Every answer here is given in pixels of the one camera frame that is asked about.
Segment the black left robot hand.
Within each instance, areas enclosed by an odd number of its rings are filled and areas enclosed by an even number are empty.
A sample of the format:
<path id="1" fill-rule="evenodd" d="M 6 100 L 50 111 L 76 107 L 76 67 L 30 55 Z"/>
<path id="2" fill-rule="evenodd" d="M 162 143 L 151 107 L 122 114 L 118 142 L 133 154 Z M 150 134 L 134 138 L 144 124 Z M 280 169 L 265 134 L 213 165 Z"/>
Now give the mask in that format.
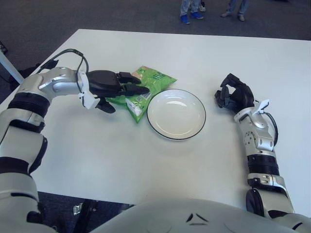
<path id="1" fill-rule="evenodd" d="M 149 88 L 140 86 L 141 80 L 129 72 L 115 73 L 109 70 L 94 70 L 87 74 L 89 90 L 100 100 L 96 108 L 112 114 L 116 110 L 106 98 L 134 96 L 149 93 Z"/>

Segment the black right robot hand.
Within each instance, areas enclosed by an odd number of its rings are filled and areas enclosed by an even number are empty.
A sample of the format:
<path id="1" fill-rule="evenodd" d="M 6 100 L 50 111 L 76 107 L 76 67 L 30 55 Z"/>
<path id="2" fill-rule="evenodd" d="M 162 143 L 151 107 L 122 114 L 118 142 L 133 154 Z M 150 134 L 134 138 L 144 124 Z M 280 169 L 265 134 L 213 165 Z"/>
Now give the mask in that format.
<path id="1" fill-rule="evenodd" d="M 229 73 L 220 85 L 214 97 L 220 108 L 238 113 L 239 111 L 254 107 L 254 96 L 248 85 L 241 82 L 238 77 Z"/>

